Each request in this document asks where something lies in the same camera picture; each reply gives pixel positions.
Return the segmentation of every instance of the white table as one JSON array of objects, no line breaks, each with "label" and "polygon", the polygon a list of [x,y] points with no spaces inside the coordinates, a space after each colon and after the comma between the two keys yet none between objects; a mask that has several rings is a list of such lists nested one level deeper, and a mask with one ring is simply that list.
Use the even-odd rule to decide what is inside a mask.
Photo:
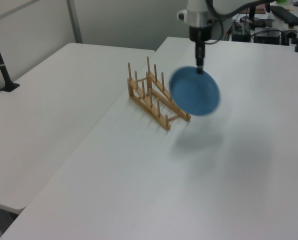
[{"label": "white table", "polygon": [[30,203],[153,53],[71,43],[0,92],[0,208]]},{"label": "white table", "polygon": [[[167,80],[194,50],[167,38],[151,63]],[[298,240],[298,53],[221,41],[205,70],[215,113],[165,131],[125,89],[1,240]]]}]

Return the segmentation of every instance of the wooden peg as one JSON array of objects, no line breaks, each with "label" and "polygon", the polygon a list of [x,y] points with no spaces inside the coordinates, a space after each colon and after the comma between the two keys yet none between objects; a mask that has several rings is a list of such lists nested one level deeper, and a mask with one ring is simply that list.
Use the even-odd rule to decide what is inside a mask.
[{"label": "wooden peg", "polygon": [[130,78],[130,80],[131,80],[131,67],[130,67],[130,62],[128,62],[128,70],[129,70],[129,78]]},{"label": "wooden peg", "polygon": [[150,63],[149,63],[149,57],[147,56],[147,66],[148,66],[148,73],[150,73]]},{"label": "wooden peg", "polygon": [[135,83],[136,83],[135,89],[138,89],[139,86],[138,86],[138,75],[137,75],[137,71],[134,71],[134,78],[135,78]]},{"label": "wooden peg", "polygon": [[149,89],[153,88],[153,84],[151,82],[151,78],[149,77],[150,71],[146,72],[146,79],[147,79],[147,91],[149,92]]},{"label": "wooden peg", "polygon": [[158,109],[158,117],[160,117],[160,103],[159,103],[159,99],[157,99],[157,109]]},{"label": "wooden peg", "polygon": [[164,73],[161,73],[161,82],[162,82],[162,91],[165,90],[165,78],[164,78]]},{"label": "wooden peg", "polygon": [[146,94],[145,94],[145,80],[141,81],[141,86],[142,86],[142,96],[143,98],[145,98]]},{"label": "wooden peg", "polygon": [[155,82],[157,82],[158,79],[157,79],[157,66],[156,66],[156,64],[153,65],[153,68],[154,68],[154,80],[155,80]]},{"label": "wooden peg", "polygon": [[[148,71],[144,78],[139,79],[137,71],[134,71],[134,79],[131,74],[131,65],[128,63],[128,92],[129,97],[140,108],[142,108],[150,117],[152,117],[157,123],[159,123],[165,130],[169,130],[170,122],[178,118],[182,118],[185,121],[189,121],[191,116],[182,111],[173,101],[169,91],[165,87],[164,73],[161,73],[161,81],[157,76],[157,66],[154,64],[154,74],[150,72],[149,57],[147,57]],[[153,98],[156,99],[157,104],[153,105]],[[161,103],[172,110],[176,115],[168,118],[168,115],[164,115],[161,112]]]},{"label": "wooden peg", "polygon": [[153,94],[152,94],[152,89],[149,88],[149,99],[150,99],[150,107],[153,106]]}]

